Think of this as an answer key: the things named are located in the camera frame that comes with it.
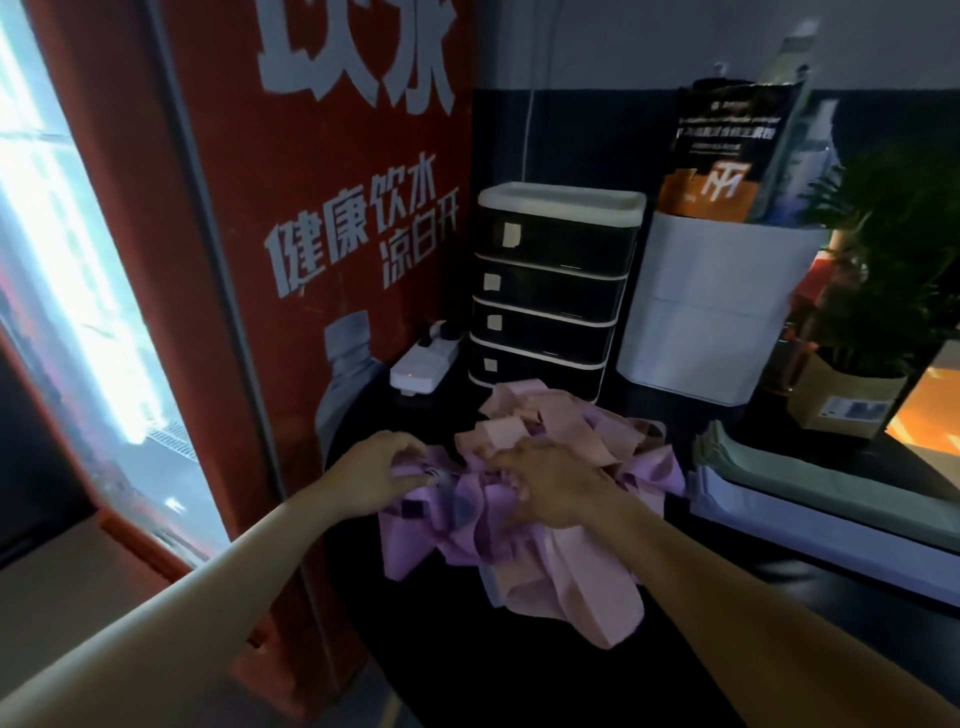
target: hand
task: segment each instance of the hand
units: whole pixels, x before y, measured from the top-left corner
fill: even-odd
[[[512,473],[519,489],[516,516],[551,528],[580,525],[592,503],[617,488],[610,477],[570,450],[529,438],[487,461],[488,470]]]
[[[383,430],[354,445],[327,471],[324,487],[337,493],[344,518],[375,513],[415,488],[432,484],[430,475],[394,477],[390,466],[401,452],[426,457],[426,445],[406,432]]]

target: brown pot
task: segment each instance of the brown pot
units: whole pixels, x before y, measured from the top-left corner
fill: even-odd
[[[886,422],[904,384],[905,376],[845,375],[813,354],[790,393],[786,411],[805,429],[871,438]]]

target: potted plant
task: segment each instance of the potted plant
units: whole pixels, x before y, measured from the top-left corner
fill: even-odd
[[[841,231],[817,302],[810,356],[787,401],[803,427],[873,437],[917,354],[957,334],[960,300],[938,287],[960,257],[960,172],[917,147],[886,147],[811,185],[807,223]]]

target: power strip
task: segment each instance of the power strip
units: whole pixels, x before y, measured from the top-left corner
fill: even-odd
[[[390,370],[390,386],[407,397],[432,394],[456,360],[462,338],[458,328],[438,321]]]

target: green plant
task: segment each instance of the green plant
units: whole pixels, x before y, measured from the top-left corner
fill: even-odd
[[[863,154],[811,185],[804,221],[843,233],[815,338],[837,370],[903,376],[957,334],[960,299],[941,292],[960,258],[960,168],[917,146]]]

